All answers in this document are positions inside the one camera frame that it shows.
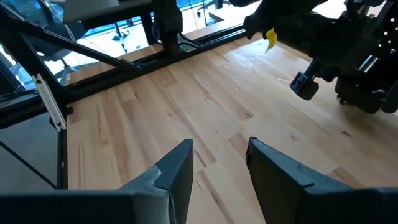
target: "gray floor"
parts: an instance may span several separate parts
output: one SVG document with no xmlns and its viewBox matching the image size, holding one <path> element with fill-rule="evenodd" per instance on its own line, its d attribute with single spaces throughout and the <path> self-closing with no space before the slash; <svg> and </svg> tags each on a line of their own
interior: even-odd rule
<svg viewBox="0 0 398 224">
<path fill-rule="evenodd" d="M 58 134 L 49 124 L 47 113 L 0 130 L 0 141 L 55 183 Z M 0 147 L 0 192 L 51 189 L 46 182 Z"/>
</svg>

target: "yellow tag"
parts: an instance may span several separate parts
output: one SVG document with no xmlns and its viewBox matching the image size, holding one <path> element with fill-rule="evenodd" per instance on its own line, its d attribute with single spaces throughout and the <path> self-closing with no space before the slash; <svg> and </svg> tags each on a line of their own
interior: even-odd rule
<svg viewBox="0 0 398 224">
<path fill-rule="evenodd" d="M 278 39 L 278 35 L 275 33 L 274 28 L 270 29 L 269 31 L 266 32 L 266 37 L 268 39 L 268 48 L 266 52 L 273 48 L 276 44 L 276 41 Z"/>
</svg>

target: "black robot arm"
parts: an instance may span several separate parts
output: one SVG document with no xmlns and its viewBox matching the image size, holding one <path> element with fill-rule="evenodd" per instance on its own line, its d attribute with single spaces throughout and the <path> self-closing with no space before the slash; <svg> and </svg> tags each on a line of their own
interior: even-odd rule
<svg viewBox="0 0 398 224">
<path fill-rule="evenodd" d="M 282 42 L 313 59 L 305 72 L 298 72 L 291 89 L 311 100 L 318 90 L 315 78 L 332 82 L 342 103 L 355 105 L 367 113 L 398 108 L 397 75 L 381 69 L 397 59 L 395 49 L 398 24 L 396 2 L 385 3 L 377 17 L 367 16 L 370 6 L 383 0 L 347 0 L 347 10 L 338 19 L 324 17 L 312 9 L 325 0 L 263 0 L 255 13 L 244 20 L 246 36 L 274 28 Z M 235 6 L 252 3 L 234 0 Z"/>
</svg>

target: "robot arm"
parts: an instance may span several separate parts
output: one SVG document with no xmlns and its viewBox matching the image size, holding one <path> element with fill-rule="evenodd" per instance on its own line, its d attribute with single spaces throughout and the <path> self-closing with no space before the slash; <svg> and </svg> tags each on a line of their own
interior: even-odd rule
<svg viewBox="0 0 398 224">
<path fill-rule="evenodd" d="M 342 103 L 367 113 L 379 109 L 394 113 L 398 109 L 398 77 L 392 72 L 379 72 L 381 65 L 388 67 L 389 62 L 397 59 L 397 3 L 387 2 L 378 17 L 368 17 L 370 6 L 378 6 L 383 0 L 348 0 L 347 10 L 338 19 L 331 19 L 312 11 L 324 2 L 263 0 L 255 13 L 244 20 L 246 36 L 250 39 L 260 32 L 266 39 L 265 33 L 274 28 L 279 42 L 313 59 L 290 85 L 304 100 L 311 100 L 317 92 L 315 78 L 327 82 L 338 78 L 335 91 Z M 242 7 L 252 2 L 231 3 Z"/>
</svg>

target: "wood grain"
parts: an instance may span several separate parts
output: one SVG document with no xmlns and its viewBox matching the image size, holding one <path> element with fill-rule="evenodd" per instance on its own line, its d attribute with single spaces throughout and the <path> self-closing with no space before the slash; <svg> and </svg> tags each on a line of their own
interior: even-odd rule
<svg viewBox="0 0 398 224">
<path fill-rule="evenodd" d="M 188 223 L 264 223 L 244 160 L 250 136 L 353 187 L 398 186 L 398 117 L 341 106 L 321 80 L 302 100 L 289 83 L 309 62 L 266 47 L 239 39 L 71 104 L 69 187 L 116 189 L 192 138 Z"/>
</svg>

